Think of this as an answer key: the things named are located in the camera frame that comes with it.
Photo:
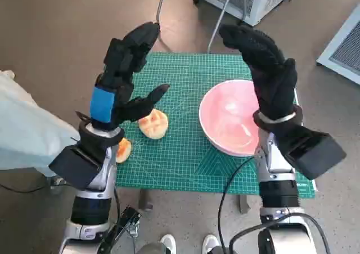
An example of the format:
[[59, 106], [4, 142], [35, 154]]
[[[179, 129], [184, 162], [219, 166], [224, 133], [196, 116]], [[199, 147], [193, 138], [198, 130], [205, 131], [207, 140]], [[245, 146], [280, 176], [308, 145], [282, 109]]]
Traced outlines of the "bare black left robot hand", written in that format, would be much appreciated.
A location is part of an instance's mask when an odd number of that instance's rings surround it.
[[131, 98], [133, 74], [139, 73], [160, 33], [158, 23], [144, 23], [123, 39], [112, 38], [103, 60], [104, 70], [98, 75], [90, 104], [94, 128], [112, 131], [125, 121], [137, 121], [148, 116], [155, 104], [167, 92], [164, 83], [146, 97]]

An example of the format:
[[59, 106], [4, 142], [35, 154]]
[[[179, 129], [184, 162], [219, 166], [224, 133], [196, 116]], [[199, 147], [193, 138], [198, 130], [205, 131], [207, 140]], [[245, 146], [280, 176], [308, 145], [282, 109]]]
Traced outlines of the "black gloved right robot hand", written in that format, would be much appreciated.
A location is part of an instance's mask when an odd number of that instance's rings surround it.
[[246, 25], [221, 25], [219, 34], [223, 44], [238, 50], [248, 65], [260, 112], [273, 121], [292, 114], [298, 77], [295, 60], [285, 58], [271, 37]]

